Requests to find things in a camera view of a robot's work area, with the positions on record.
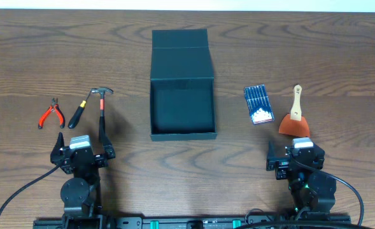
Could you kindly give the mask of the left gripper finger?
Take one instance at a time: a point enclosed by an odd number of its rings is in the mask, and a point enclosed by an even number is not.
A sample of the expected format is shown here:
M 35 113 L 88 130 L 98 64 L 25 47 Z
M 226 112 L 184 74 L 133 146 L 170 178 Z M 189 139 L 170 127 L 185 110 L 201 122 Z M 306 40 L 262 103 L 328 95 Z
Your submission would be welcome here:
M 116 157 L 115 150 L 109 138 L 107 137 L 105 130 L 101 127 L 99 129 L 99 142 L 102 144 L 104 154 L 107 159 L 114 159 Z
M 60 164 L 64 157 L 63 152 L 64 147 L 64 137 L 62 132 L 59 132 L 55 146 L 53 147 L 52 152 L 50 153 L 50 162 L 52 164 Z

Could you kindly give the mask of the small black red hammer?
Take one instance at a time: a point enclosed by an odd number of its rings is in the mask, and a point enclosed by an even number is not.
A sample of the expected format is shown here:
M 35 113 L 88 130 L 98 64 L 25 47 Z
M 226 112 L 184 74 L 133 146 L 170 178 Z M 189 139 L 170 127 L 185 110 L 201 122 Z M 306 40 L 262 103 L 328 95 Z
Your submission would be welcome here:
M 100 95 L 100 117 L 99 117 L 99 142 L 103 141 L 103 135 L 105 134 L 105 94 L 113 94 L 114 91 L 112 89 L 107 88 L 107 87 L 99 87 L 99 88 L 92 88 L 91 92 L 93 94 L 99 94 Z

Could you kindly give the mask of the orange scraper wooden handle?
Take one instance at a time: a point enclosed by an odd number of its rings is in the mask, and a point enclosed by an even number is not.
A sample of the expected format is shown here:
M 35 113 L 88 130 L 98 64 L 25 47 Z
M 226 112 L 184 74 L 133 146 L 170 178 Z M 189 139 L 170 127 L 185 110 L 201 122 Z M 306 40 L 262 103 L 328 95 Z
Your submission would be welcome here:
M 280 134 L 296 137 L 310 137 L 309 125 L 306 118 L 302 115 L 300 85 L 294 86 L 294 99 L 290 112 L 282 119 L 278 132 Z

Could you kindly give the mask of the black yellow handled screwdriver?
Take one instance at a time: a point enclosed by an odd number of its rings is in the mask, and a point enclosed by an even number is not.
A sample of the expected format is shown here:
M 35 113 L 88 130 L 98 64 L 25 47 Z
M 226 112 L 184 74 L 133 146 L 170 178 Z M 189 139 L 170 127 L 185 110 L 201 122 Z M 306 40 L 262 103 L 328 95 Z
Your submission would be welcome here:
M 71 117 L 69 123 L 68 123 L 68 128 L 69 129 L 74 129 L 78 122 L 80 121 L 81 115 L 85 109 L 85 106 L 87 104 L 88 98 L 90 97 L 91 92 L 88 93 L 86 98 L 82 100 L 81 104 L 77 107 L 76 111 L 74 112 L 73 116 Z

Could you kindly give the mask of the clear blue screwdriver set case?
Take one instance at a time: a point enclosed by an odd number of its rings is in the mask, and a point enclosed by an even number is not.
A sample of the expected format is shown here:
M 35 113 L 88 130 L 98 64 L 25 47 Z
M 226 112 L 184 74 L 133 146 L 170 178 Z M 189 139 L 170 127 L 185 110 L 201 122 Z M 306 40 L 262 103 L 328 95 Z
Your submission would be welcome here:
M 254 125 L 274 121 L 274 114 L 265 85 L 245 87 L 244 98 L 248 106 L 251 122 Z

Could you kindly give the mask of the red handled pliers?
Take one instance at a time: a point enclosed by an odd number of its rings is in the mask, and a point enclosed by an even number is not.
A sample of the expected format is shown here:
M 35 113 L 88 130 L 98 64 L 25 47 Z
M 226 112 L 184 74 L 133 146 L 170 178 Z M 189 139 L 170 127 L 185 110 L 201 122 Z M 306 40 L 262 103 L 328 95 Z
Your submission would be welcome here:
M 59 108 L 58 98 L 53 98 L 48 109 L 43 113 L 38 122 L 38 128 L 42 129 L 46 119 L 50 116 L 51 113 L 55 113 L 59 118 L 59 127 L 64 128 L 66 125 L 66 119 Z

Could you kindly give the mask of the dark green box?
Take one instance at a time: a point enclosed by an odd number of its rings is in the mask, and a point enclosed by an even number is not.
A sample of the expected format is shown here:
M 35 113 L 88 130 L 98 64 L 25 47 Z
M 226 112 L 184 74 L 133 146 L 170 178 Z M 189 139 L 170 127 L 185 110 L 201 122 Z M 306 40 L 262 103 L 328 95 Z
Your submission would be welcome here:
M 150 71 L 151 139 L 215 139 L 214 80 L 205 29 L 154 30 Z

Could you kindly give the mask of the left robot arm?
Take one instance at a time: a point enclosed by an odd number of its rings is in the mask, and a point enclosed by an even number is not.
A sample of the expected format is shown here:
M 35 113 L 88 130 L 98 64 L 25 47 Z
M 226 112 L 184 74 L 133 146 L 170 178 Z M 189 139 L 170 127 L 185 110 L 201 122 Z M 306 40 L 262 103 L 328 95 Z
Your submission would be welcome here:
M 50 161 L 73 178 L 66 181 L 60 198 L 64 203 L 63 228 L 115 228 L 115 220 L 102 213 L 101 177 L 99 169 L 108 166 L 108 160 L 115 158 L 115 150 L 105 131 L 100 131 L 99 142 L 104 152 L 98 155 L 88 135 L 71 139 L 64 144 L 62 133 L 50 153 Z

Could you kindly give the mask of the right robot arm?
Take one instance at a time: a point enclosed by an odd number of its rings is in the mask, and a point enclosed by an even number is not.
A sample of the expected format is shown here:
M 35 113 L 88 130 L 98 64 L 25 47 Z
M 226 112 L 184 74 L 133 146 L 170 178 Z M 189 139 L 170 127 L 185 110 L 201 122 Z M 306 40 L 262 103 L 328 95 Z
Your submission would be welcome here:
M 266 170 L 275 171 L 277 180 L 287 180 L 294 200 L 294 220 L 325 219 L 336 200 L 336 180 L 322 174 L 325 152 L 309 138 L 297 138 L 285 148 L 287 155 L 275 155 L 269 142 Z

